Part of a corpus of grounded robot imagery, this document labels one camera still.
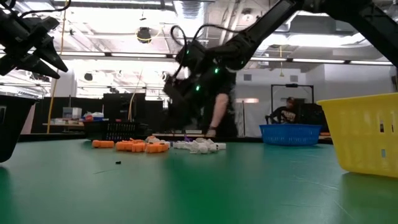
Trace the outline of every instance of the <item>green table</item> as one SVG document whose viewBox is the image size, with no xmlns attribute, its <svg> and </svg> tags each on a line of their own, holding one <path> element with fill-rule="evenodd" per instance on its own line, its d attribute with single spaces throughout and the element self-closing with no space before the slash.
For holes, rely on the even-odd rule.
<svg viewBox="0 0 398 224">
<path fill-rule="evenodd" d="M 346 173 L 332 146 L 192 155 L 90 144 L 18 144 L 0 165 L 0 223 L 398 223 L 398 180 Z"/>
</svg>

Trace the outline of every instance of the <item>blue basket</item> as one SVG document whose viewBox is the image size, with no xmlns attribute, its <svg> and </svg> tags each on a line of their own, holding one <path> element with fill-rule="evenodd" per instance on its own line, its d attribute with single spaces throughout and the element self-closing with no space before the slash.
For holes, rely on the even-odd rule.
<svg viewBox="0 0 398 224">
<path fill-rule="evenodd" d="M 262 141 L 278 146 L 312 146 L 318 143 L 320 125 L 265 124 L 260 125 Z"/>
</svg>

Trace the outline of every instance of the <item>wall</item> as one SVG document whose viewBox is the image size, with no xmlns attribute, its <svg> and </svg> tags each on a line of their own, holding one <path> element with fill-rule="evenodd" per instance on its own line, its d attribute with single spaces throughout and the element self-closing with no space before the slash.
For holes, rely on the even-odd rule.
<svg viewBox="0 0 398 224">
<path fill-rule="evenodd" d="M 320 65 L 306 74 L 315 86 L 316 100 L 393 92 L 390 67 L 369 65 Z"/>
<path fill-rule="evenodd" d="M 325 99 L 325 65 L 319 65 L 305 74 L 305 80 L 308 85 L 314 86 L 314 99 L 315 102 L 318 100 Z"/>
<path fill-rule="evenodd" d="M 251 74 L 252 81 L 243 81 L 244 74 Z M 305 84 L 305 74 L 299 69 L 283 69 L 284 77 L 280 76 L 280 69 L 270 71 L 268 69 L 241 70 L 236 76 L 236 98 L 258 98 L 259 103 L 245 103 L 245 136 L 259 137 L 261 132 L 259 124 L 265 124 L 265 115 L 271 113 L 271 85 L 291 83 L 290 76 L 298 75 L 298 84 Z M 311 99 L 310 91 L 301 88 L 274 88 L 274 109 L 285 104 L 281 98 L 294 96 L 296 98 Z"/>
</svg>

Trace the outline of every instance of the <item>yellow basket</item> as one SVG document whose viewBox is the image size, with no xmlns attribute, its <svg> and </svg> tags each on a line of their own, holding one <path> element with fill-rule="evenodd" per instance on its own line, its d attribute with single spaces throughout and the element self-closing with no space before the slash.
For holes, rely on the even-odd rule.
<svg viewBox="0 0 398 224">
<path fill-rule="evenodd" d="M 398 177 L 398 93 L 322 100 L 341 168 Z"/>
</svg>

